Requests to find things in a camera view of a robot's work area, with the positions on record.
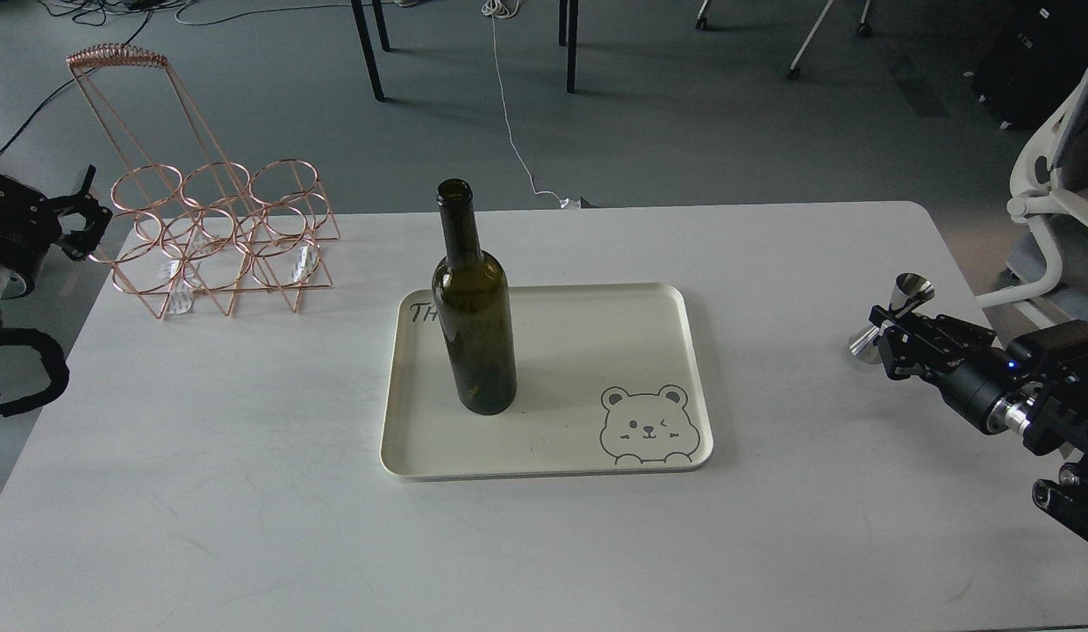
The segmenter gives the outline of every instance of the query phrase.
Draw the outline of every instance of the white chair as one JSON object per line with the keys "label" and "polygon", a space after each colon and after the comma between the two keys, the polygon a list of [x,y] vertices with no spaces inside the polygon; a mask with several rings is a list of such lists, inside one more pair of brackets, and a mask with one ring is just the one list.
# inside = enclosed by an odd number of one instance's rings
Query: white chair
{"label": "white chair", "polygon": [[1027,301],[1044,299],[1063,317],[1088,321],[1088,69],[1028,140],[1009,179],[1009,214],[1029,230],[1009,253],[1024,284],[977,297],[1014,303],[1039,326],[1054,323]]}
{"label": "white chair", "polygon": [[[712,0],[704,0],[701,4],[701,12],[696,13],[696,28],[704,30],[708,27],[708,4]],[[786,72],[787,79],[796,79],[798,75],[801,75],[801,69],[798,66],[798,62],[801,61],[801,55],[804,55],[805,49],[809,47],[809,41],[813,41],[814,36],[817,35],[817,28],[820,27],[823,21],[825,21],[825,15],[828,15],[829,9],[832,9],[833,0],[828,0],[825,3],[825,8],[821,9],[821,15],[817,16],[814,27],[809,29],[809,35],[805,36],[805,41],[802,41],[801,48],[798,48],[796,55],[793,57],[793,61],[790,61],[790,70]],[[868,9],[873,7],[873,0],[864,0],[864,12],[860,15],[860,25],[856,27],[856,35],[861,37],[873,36],[873,27],[868,24]]]}

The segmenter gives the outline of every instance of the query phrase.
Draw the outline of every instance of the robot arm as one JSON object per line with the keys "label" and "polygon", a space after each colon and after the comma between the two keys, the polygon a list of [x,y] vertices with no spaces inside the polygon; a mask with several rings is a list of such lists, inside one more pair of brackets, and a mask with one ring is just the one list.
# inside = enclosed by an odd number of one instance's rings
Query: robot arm
{"label": "robot arm", "polygon": [[[897,293],[905,294],[900,288],[904,277],[914,276],[899,276]],[[935,385],[950,408],[985,434],[1013,430],[1037,456],[1066,445],[1078,449],[1081,459],[1065,463],[1058,481],[1038,480],[1031,496],[1042,511],[1088,541],[1088,323],[1033,332],[1005,351],[990,346],[996,338],[990,330],[914,312],[931,297],[932,288],[906,309],[874,306],[868,317],[874,333],[864,333],[866,345],[877,348],[890,380],[916,375]],[[856,348],[852,351],[860,357]]]}
{"label": "robot arm", "polygon": [[[95,168],[88,166],[77,193],[55,198],[0,175],[0,300],[34,292],[51,245],[55,244],[74,261],[86,259],[98,247],[111,221],[111,211],[100,206],[90,193],[95,173]],[[84,227],[64,233],[60,220],[69,215],[83,216]],[[36,330],[3,327],[0,311],[0,347],[33,348],[41,356],[42,369],[49,376],[49,385],[41,392],[0,404],[0,416],[33,411],[64,392],[67,364],[63,349],[51,336]]]}

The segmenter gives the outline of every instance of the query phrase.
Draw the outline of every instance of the chair leg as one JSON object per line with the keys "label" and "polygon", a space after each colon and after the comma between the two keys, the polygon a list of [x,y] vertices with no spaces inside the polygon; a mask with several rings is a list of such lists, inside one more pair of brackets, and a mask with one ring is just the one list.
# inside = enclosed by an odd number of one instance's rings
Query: chair leg
{"label": "chair leg", "polygon": [[1059,251],[1058,241],[1054,240],[1054,233],[1047,225],[1046,216],[1028,216],[1026,223],[1036,244],[1039,245],[1039,252],[1042,252],[1044,273],[1039,280],[1029,284],[1013,285],[1010,288],[999,288],[997,292],[977,296],[977,302],[981,307],[993,307],[1042,296],[1056,288],[1063,277],[1063,257]]}
{"label": "chair leg", "polygon": [[817,28],[820,28],[823,21],[825,21],[825,15],[828,15],[829,9],[832,9],[832,0],[828,0],[825,3],[825,8],[821,9],[821,15],[817,16],[814,27],[809,29],[809,36],[805,37],[805,41],[798,49],[796,55],[793,57],[793,61],[790,61],[790,70],[786,73],[787,79],[796,79],[798,75],[801,73],[801,69],[798,67],[798,62],[801,61],[802,53],[805,53],[805,49],[809,47],[809,41],[813,41],[814,36],[817,35]]}
{"label": "chair leg", "polygon": [[860,25],[856,27],[856,35],[861,37],[873,36],[873,25],[868,24],[868,9],[873,8],[873,0],[864,0],[864,13],[860,13]]}
{"label": "chair leg", "polygon": [[384,27],[384,9],[380,5],[380,0],[372,0],[372,17],[376,20],[376,34],[380,35],[381,51],[391,52],[392,45],[387,44],[387,28]]}
{"label": "chair leg", "polygon": [[708,28],[707,12],[708,12],[708,4],[710,3],[712,0],[704,0],[704,4],[701,4],[701,12],[696,13],[696,28],[700,28],[701,30]]}
{"label": "chair leg", "polygon": [[579,0],[568,3],[568,94],[576,94],[576,47],[579,33]]}
{"label": "chair leg", "polygon": [[353,4],[353,20],[356,21],[356,33],[360,36],[360,51],[364,53],[364,67],[369,70],[369,83],[372,84],[372,97],[375,100],[384,100],[384,91],[380,87],[380,72],[376,70],[376,59],[372,55],[372,38],[369,37],[369,23],[364,21],[364,9],[360,8],[360,0],[350,0]]}

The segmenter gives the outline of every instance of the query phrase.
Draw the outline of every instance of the bottle neck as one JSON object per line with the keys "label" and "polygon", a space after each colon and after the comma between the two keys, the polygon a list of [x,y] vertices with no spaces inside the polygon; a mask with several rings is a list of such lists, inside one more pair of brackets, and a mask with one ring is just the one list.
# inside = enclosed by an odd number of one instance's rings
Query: bottle neck
{"label": "bottle neck", "polygon": [[446,267],[449,269],[477,265],[481,262],[478,224],[471,205],[441,205],[443,238],[446,240]]}

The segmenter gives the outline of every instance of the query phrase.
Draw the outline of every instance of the bear drawing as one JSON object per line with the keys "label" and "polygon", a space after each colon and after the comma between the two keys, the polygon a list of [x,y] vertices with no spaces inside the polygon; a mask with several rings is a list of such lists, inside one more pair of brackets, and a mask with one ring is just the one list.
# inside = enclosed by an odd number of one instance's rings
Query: bear drawing
{"label": "bear drawing", "polygon": [[669,461],[692,462],[701,446],[701,432],[692,424],[684,406],[688,395],[679,385],[666,384],[656,394],[631,395],[613,385],[603,392],[607,417],[599,442],[615,463]]}

